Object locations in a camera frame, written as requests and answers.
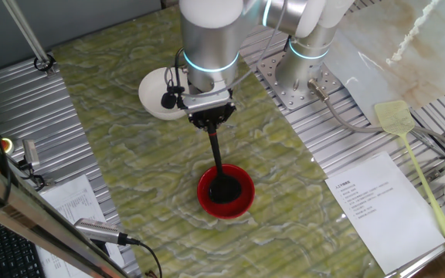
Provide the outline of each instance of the black stirring stick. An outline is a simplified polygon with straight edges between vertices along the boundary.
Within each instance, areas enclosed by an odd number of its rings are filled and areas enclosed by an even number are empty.
[[[239,197],[241,184],[235,178],[224,174],[216,128],[210,122],[208,122],[207,133],[209,134],[212,154],[214,155],[217,168],[217,176],[211,181],[209,186],[209,197],[217,204],[227,204]]]

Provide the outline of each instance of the blue led ring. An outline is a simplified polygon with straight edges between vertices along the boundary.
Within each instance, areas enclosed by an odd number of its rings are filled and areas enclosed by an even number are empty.
[[[272,0],[267,0],[266,8],[263,10],[262,25],[267,26],[267,16],[269,16],[270,3]]]
[[[227,70],[228,68],[230,68],[234,63],[236,63],[236,61],[238,60],[238,55],[239,53],[236,54],[235,59],[228,65],[228,66],[224,66],[220,69],[204,69],[200,66],[195,65],[192,61],[190,61],[190,59],[186,56],[186,53],[183,53],[183,55],[185,55],[185,60],[188,64],[190,64],[190,66],[194,67],[196,70],[200,70],[206,73],[218,73],[218,72],[222,72],[223,70]]]
[[[294,50],[294,48],[293,48],[293,44],[291,43],[291,41],[289,41],[289,44],[290,44],[290,48],[291,48],[291,50],[293,50],[294,54],[296,54],[298,57],[303,58],[303,59],[319,59],[319,58],[324,57],[325,54],[327,54],[327,53],[329,52],[329,49],[328,49],[328,51],[326,51],[324,54],[322,54],[322,55],[320,55],[320,56],[310,57],[310,56],[305,56],[305,55],[303,55],[303,54],[300,54],[300,53],[298,53],[296,50]]]

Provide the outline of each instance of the marble wall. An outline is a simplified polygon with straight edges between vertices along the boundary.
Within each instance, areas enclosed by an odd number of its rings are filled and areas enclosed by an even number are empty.
[[[214,165],[207,134],[186,117],[152,117],[137,92],[182,46],[178,14],[169,8],[53,50],[126,230],[154,249],[165,277],[383,276],[253,75],[235,89],[237,111],[218,135],[223,163],[250,174],[255,201],[231,220],[200,207],[196,186]],[[239,75],[247,70],[240,60]],[[144,272],[157,272],[148,251],[134,251]]]

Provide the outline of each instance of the gray cable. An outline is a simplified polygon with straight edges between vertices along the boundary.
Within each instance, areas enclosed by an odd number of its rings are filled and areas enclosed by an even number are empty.
[[[349,128],[352,131],[355,132],[362,132],[362,133],[374,133],[374,132],[383,132],[384,130],[382,129],[382,127],[370,127],[370,128],[364,128],[364,127],[356,127],[352,124],[350,124],[349,122],[347,122],[346,120],[344,120],[341,116],[339,116],[338,112],[336,111],[336,109],[332,106],[331,101],[330,100],[326,100],[325,104],[328,106],[329,110],[332,113],[332,116],[334,116],[334,118],[336,118],[336,120],[338,120],[339,123],[341,123],[342,125],[344,125],[345,127]],[[428,135],[432,135],[435,138],[441,140],[442,142],[445,143],[445,137],[438,134],[435,131],[431,131],[428,130],[426,128],[423,127],[414,127],[413,131],[419,132],[419,133],[423,133],[423,134],[428,134]]]
[[[262,54],[260,55],[259,60],[258,60],[257,63],[256,63],[257,65],[260,65],[260,63],[261,63],[262,60],[263,60],[264,55],[266,54],[267,50],[269,49],[269,46],[270,46],[270,44],[272,43],[272,39],[273,39],[274,36],[276,35],[277,30],[279,29],[279,26],[281,25],[281,21],[283,20],[284,12],[286,11],[286,7],[287,7],[287,0],[284,0],[284,3],[283,3],[283,10],[281,11],[281,14],[280,14],[280,16],[279,16],[279,21],[277,21],[276,28],[274,29],[274,32],[272,32],[272,36],[270,37],[269,42],[267,43],[266,48],[263,50]],[[243,81],[247,76],[249,76],[251,73],[252,73],[252,70],[249,69],[249,70],[248,70],[243,76],[241,76],[237,81],[233,82],[231,85],[226,86],[225,88],[223,88],[223,89],[221,89],[221,90],[217,90],[216,92],[212,92],[212,93],[200,93],[200,94],[196,94],[196,95],[191,95],[191,94],[189,94],[189,93],[182,93],[182,96],[185,96],[185,97],[195,97],[195,98],[196,98],[196,97],[210,97],[210,96],[213,96],[213,95],[215,95],[215,94],[222,93],[222,92],[224,92],[224,91],[226,91],[226,90],[228,90],[228,89],[233,88],[234,86],[236,86],[236,85],[238,85],[240,82],[242,82],[242,81]]]

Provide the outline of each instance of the robotic arm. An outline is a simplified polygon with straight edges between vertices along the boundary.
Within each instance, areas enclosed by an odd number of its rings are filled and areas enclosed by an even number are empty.
[[[168,85],[164,97],[178,93],[178,109],[183,109],[198,128],[206,129],[208,122],[218,127],[226,121],[235,110],[231,88],[236,85],[239,48],[256,25],[293,36],[288,42],[293,51],[288,51],[277,66],[276,77],[285,86],[307,90],[309,79],[321,78],[321,61],[335,34],[335,26],[353,1],[180,0],[183,56],[188,74],[185,71],[181,74],[183,88],[176,87],[169,93]]]

